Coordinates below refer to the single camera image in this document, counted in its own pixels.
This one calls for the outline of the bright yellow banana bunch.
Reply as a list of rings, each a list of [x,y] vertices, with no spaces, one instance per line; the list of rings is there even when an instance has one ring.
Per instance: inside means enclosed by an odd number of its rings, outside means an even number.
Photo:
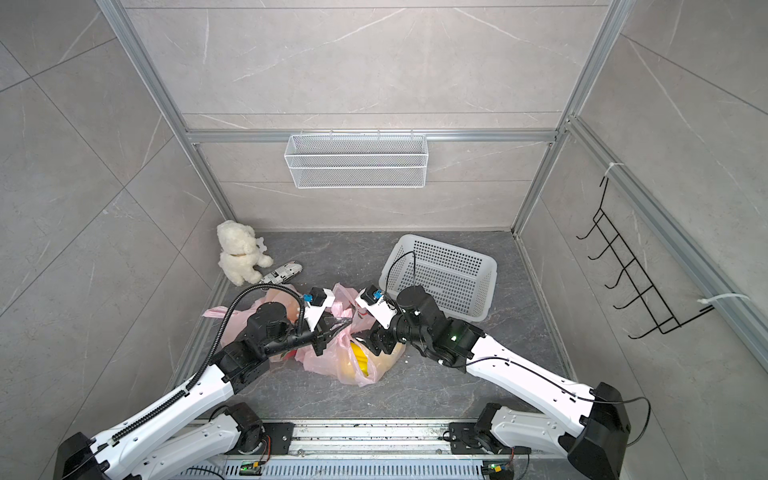
[[[350,349],[354,355],[357,368],[363,376],[368,377],[370,375],[369,360],[364,349],[354,342],[350,343]]]

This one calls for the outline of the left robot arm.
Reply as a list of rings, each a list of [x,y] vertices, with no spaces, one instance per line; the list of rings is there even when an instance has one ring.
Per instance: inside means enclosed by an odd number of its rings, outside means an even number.
[[[328,308],[304,305],[296,322],[267,302],[191,379],[133,417],[93,437],[76,433],[58,449],[56,479],[170,479],[232,449],[265,444],[260,418],[226,402],[267,372],[270,360],[301,347],[316,353],[349,325]]]

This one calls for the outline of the white plastic basket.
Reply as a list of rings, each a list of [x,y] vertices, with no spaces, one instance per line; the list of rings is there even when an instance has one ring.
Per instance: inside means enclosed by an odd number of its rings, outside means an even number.
[[[447,316],[478,323],[488,316],[497,272],[496,260],[488,255],[406,234],[393,247],[379,287],[395,298],[420,285]]]

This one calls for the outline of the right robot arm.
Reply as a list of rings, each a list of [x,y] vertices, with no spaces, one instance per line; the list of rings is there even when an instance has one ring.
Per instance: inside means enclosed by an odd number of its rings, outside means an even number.
[[[631,422],[613,386],[574,382],[515,354],[480,327],[448,317],[421,286],[391,300],[371,285],[356,303],[375,320],[357,336],[371,353],[410,344],[423,357],[493,383],[535,408],[529,414],[487,405],[474,425],[485,451],[526,446],[566,458],[589,479],[619,478]]]

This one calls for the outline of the plain pink plastic bag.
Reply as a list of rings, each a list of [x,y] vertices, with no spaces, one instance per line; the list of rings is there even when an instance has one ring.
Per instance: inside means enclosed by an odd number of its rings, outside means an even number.
[[[322,356],[316,356],[311,346],[297,350],[295,359],[303,365],[306,371],[320,375],[336,377],[342,384],[364,387],[377,383],[402,357],[405,346],[398,344],[390,355],[378,356],[353,338],[353,335],[367,330],[375,323],[375,319],[364,309],[357,306],[355,299],[358,292],[340,283],[332,289],[335,302],[327,313],[334,318],[351,320],[351,325],[337,335],[327,346]],[[368,356],[370,375],[361,374],[355,363],[350,343],[361,346]]]

